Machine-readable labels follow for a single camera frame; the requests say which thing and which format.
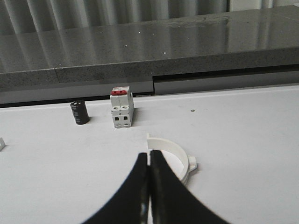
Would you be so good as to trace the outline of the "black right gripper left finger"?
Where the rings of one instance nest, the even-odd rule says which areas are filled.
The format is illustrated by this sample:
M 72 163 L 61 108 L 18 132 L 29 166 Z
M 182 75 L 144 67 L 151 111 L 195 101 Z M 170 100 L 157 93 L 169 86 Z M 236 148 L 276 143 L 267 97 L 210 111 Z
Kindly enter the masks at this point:
M 146 224 L 149 211 L 147 154 L 140 153 L 126 180 L 85 224 Z

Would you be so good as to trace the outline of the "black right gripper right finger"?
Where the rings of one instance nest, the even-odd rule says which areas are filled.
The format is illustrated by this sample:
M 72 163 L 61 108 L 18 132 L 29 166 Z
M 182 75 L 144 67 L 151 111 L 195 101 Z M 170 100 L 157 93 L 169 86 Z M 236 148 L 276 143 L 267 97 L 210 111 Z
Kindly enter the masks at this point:
M 151 209 L 155 224 L 226 224 L 177 178 L 161 151 L 150 152 Z

